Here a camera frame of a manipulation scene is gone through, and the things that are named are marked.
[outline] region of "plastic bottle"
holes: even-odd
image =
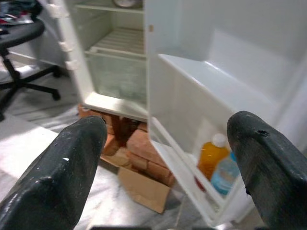
[[[239,173],[235,155],[231,152],[229,157],[221,160],[216,166],[211,184],[220,194],[227,195]]]
[[[203,145],[201,157],[197,167],[208,178],[211,179],[217,163],[228,156],[229,151],[225,148],[226,136],[223,134],[215,134],[211,142]]]

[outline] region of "bottle cap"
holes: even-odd
[[[226,136],[221,133],[215,134],[212,138],[212,144],[218,148],[224,147],[226,144],[226,141],[227,141]]]
[[[230,153],[230,157],[234,162],[236,162],[236,156],[233,151]]]

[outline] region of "blue bottle cap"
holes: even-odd
[[[230,157],[231,157],[231,159],[232,159],[234,162],[236,162],[236,156],[235,156],[234,152],[231,152],[231,153],[230,153]]]

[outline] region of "chair wheel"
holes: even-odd
[[[0,122],[5,119],[4,115],[0,113]]]
[[[55,67],[55,70],[53,71],[53,77],[59,78],[61,76],[61,71],[58,66]]]
[[[58,92],[56,92],[52,94],[52,98],[53,100],[58,101],[59,99],[61,99],[61,95]]]

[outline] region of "chair seat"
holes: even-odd
[[[34,23],[5,26],[9,34],[0,36],[0,49],[17,46],[39,37],[45,30],[44,23],[37,19]]]

